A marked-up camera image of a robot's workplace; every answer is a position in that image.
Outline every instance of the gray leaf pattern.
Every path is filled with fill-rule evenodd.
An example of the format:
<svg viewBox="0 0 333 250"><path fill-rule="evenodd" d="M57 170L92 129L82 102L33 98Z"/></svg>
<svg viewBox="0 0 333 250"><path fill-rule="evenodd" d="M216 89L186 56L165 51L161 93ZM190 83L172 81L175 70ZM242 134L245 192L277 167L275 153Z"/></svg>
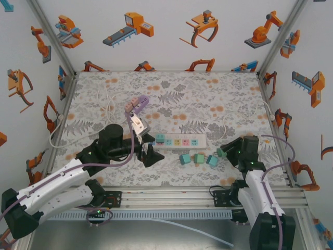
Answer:
<svg viewBox="0 0 333 250"><path fill-rule="evenodd" d="M259 104L254 120L244 119L233 112L251 116L262 99L257 91L255 73L235 72L81 72L75 86L75 93L69 109L60 145L66 145L82 135L88 137L57 150L53 167L56 171L70 159L98 138L96 133L107 124L105 112L96 103L107 105L105 87L114 98L114 116L118 123L125 121L123 107L132 97L147 95L149 104L139 116L145 119L152 133L205 133L207 148L204 150L160 151L165 159L145 168L137 159L122 167L106 168L94 176L106 186L210 186L230 185L230 180L241 178L239 171L227 159L219 159L216 167L204 164L181 165L182 154L213 154L217 147L241 135L272 134L264 105ZM129 128L125 123L124 137ZM279 163L274 140L260 139L259 160L267 168ZM268 174L273 185L285 185L281 169Z"/></svg>

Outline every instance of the white cable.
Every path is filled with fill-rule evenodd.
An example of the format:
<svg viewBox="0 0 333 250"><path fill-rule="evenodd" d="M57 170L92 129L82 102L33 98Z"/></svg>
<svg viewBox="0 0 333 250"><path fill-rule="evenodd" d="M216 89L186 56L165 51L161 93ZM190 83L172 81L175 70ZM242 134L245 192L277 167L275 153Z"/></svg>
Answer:
<svg viewBox="0 0 333 250"><path fill-rule="evenodd" d="M270 112L270 114L269 114L269 115L270 115L270 120L271 120L271 121L274 121L274 120L275 120L275 116L272 114L272 111L271 111L271 109L270 109L270 106L268 105L267 102L265 102L265 101L262 101L262 102L267 106L267 108L268 108L268 110L269 110L269 112ZM257 103L257 106L255 107L255 111L253 112L253 114L252 114L251 116L245 116L245 115L243 115L242 113L237 112L237 111L232 111L232 112L228 113L227 115L225 115L225 116L223 117L223 120L222 120L223 128L224 128L223 135L222 135L220 138L218 138L216 141L222 139L222 138L225 136L225 134L226 134L226 132L227 132L227 128L226 128L226 126L225 126L225 119L226 119L230 114L237 114L237 115L243 117L244 119L250 119L250 120L253 120L253 117L254 117L254 116L256 115L256 113L257 113L258 105L259 105L259 103Z"/></svg>
<svg viewBox="0 0 333 250"><path fill-rule="evenodd" d="M232 243L229 243L229 242L224 241L224 240L222 240L222 239L220 239L220 238L217 238L217 237L215 237L215 236L212 236L211 234L208 234L208 233L202 232L202 231L200 231L200 230L198 230L198 229L190 228L190 227L188 227L188 226L185 226L185 225L182 225L182 224L178 224L178 223L176 223L176 222L172 222L172 221L168 221L168 220L159 220L159 219L148 219L148 220L152 220L152 221L156 221L156 222L162 222L162 223L167 223L167 224L171 224L171 225L174 225L174 226L178 226L178 227L181 227L181 228L185 228L185 229L188 229L188 230L191 230L191 231L197 232L197 233L201 233L201 234L203 234L203 235L205 235L205 236L208 236L208 237L210 237L210 238L212 238L212 239L214 239L214 240L217 240L217 241L219 241L219 242L222 242L222 243L224 243L224 244L226 244L226 245L228 245L228 246L230 246L230 247L234 247L234 245L233 245Z"/></svg>
<svg viewBox="0 0 333 250"><path fill-rule="evenodd" d="M113 112L109 112L108 110L109 110L109 105L110 105L111 102L112 102L113 106L115 107L114 101L113 101L112 99L113 99L115 96L117 96L117 95L119 95L119 94L122 94L122 93L123 93L123 92L119 92L119 93L115 94L113 97L111 97L111 98L109 99L109 95L108 95L107 90L106 90L107 99L109 100L109 102L108 102L108 104L107 104L107 108L105 108L105 107L102 107L102 105L101 105L100 102L99 102L99 98L98 98L98 97L99 97L99 90L97 91L97 95L96 95L96 97L97 97L97 103L98 103L98 105L99 105L104 111L106 111L107 122L106 122L106 124L103 126L103 128L101 128L100 130L98 130L98 131L96 131L96 132L93 132L93 133L90 133L90 134L87 134L87 135L83 135L83 136L77 138L76 140L74 140L74 141L72 141L72 142L66 144L66 145L56 146L56 145L54 145L54 144L52 143L52 137L53 137L54 133L60 128L60 125L61 125L61 123L62 123L62 121L63 121L63 117L62 117L61 119L59 119L60 121L59 121L58 126L55 128L55 130L50 134L50 136L49 136L49 138L48 138L48 141L49 141L50 145L51 145L52 147L54 147L54 148L63 148L63 147L67 147L67 146L69 146L69 145L71 145L71 144L73 144L73 143L75 143L75 142L77 142L77 141L79 141L79 140L81 140L81 139L83 139L83 138L86 138L86 137L91 136L91 135L94 135L94 134L98 134L100 131L102 131L103 129L105 129L106 126L107 126L109 123L111 123L111 124L112 124L112 123L117 123L116 116L114 115L114 112L116 111L116 108L114 108L114 111L113 111ZM109 114L111 114L111 115L113 116L114 121L111 121L111 120L110 120L110 118L109 118Z"/></svg>

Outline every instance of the white wall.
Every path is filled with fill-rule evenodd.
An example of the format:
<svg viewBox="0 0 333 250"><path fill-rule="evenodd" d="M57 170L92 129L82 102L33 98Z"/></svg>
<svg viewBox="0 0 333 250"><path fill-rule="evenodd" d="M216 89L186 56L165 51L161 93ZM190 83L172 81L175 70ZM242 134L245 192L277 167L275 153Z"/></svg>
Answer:
<svg viewBox="0 0 333 250"><path fill-rule="evenodd" d="M4 12L0 8L0 132L7 135L7 142L0 147L0 193L8 188L19 190L28 186L29 178L25 171L27 159L33 159L48 147L49 131L43 118L43 106L49 95L59 112L62 112L66 99L60 101L58 88L58 67L61 62L52 48L52 59L42 63L42 55L37 49L37 39L31 34L31 26L40 28L26 1L12 1L14 12ZM46 45L50 45L45 35L41 35ZM34 87L26 98L34 102L20 114L25 103L18 96L8 97L14 90L8 90L7 70L25 72ZM49 117L55 119L52 110ZM50 150L44 155L38 169L47 164ZM0 222L0 234L6 225Z"/></svg>
<svg viewBox="0 0 333 250"><path fill-rule="evenodd" d="M317 184L321 187L317 192L306 192L311 211L331 231L333 230L332 153L327 153L321 161L321 134L324 135L324 148L333 146L331 84L333 30L329 27L333 21L332 9L332 1L318 3L309 1L292 28L293 32L299 29L301 34L296 50L289 59L278 54L268 71L277 72L276 95L271 100L273 111L281 108L282 112L292 116L289 142L296 150L296 160L312 168ZM318 71L323 73L325 88L322 90L322 102L317 107L311 107L311 97L307 91L291 83L293 71L310 79ZM267 87L269 95L271 91L272 84ZM309 182L307 174L298 176L300 185Z"/></svg>
<svg viewBox="0 0 333 250"><path fill-rule="evenodd" d="M81 29L84 42L76 48L64 48L76 70L83 70L87 60L112 71L134 70L145 60L156 70L185 70L195 60L215 58L213 70L229 71L254 60L258 60L260 66L273 43L253 49L244 40L265 24L266 15L271 11L277 11L277 17L285 21L294 2L104 0L92 3L90 0L57 0L40 1L40 5L52 25L59 21L59 15L65 15ZM214 40L209 43L197 37L198 48L181 41L179 38L190 41L193 32L185 22L207 9L219 20ZM154 26L155 35L133 36L114 48L103 44L105 38L125 27L126 12L143 15L145 21ZM274 41L277 34L277 27L272 25L268 38ZM201 70L205 68L206 65L198 66Z"/></svg>

